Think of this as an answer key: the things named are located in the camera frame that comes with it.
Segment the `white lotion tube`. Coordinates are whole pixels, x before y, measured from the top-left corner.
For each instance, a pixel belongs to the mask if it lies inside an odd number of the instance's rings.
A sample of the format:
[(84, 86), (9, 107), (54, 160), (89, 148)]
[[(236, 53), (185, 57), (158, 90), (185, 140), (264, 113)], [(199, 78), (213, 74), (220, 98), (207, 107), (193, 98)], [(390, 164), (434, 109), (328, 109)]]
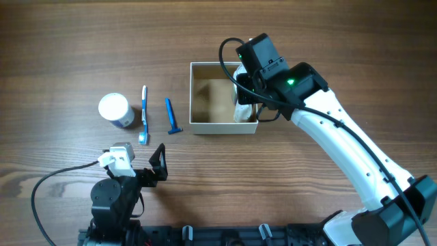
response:
[[(233, 78), (237, 80), (239, 74), (246, 73), (246, 69), (242, 64), (240, 64), (234, 72)], [(232, 94), (233, 104), (235, 106), (234, 110), (234, 121), (235, 123), (249, 122), (253, 112), (252, 105), (241, 105), (238, 102), (238, 87), (234, 85), (234, 92)]]

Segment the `white cotton swab tub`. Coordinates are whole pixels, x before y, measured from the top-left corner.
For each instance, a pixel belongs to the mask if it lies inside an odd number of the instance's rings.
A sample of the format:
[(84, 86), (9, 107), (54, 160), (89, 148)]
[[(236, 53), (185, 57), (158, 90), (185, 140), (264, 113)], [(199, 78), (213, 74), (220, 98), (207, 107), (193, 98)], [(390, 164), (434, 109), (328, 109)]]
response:
[(110, 93), (102, 97), (98, 104), (99, 114), (118, 128), (130, 126), (135, 119), (135, 113), (125, 96)]

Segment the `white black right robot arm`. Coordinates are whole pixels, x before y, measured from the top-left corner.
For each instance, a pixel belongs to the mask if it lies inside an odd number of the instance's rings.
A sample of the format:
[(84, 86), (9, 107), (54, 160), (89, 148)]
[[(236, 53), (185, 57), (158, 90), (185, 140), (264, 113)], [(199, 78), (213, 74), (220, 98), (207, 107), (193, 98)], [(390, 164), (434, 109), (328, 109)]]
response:
[(327, 153), (358, 193), (363, 207), (339, 211), (290, 235), (328, 245), (398, 245), (422, 232), (436, 204), (436, 183), (415, 178), (392, 161), (346, 113), (327, 81), (308, 63), (288, 66), (271, 39), (241, 42), (243, 72), (231, 77), (242, 104), (258, 103), (293, 122)]

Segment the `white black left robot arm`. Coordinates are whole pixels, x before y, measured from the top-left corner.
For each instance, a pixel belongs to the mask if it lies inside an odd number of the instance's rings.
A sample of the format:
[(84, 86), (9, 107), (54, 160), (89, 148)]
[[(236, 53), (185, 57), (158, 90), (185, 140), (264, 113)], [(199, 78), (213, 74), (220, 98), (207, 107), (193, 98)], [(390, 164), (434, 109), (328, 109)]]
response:
[(165, 145), (160, 144), (149, 159), (150, 169), (134, 169), (135, 154), (131, 143), (118, 142), (98, 157), (107, 179), (97, 182), (90, 193), (93, 215), (86, 231), (78, 236), (79, 245), (151, 245), (150, 236), (141, 227), (133, 210), (144, 203), (141, 190), (166, 181), (168, 169)]

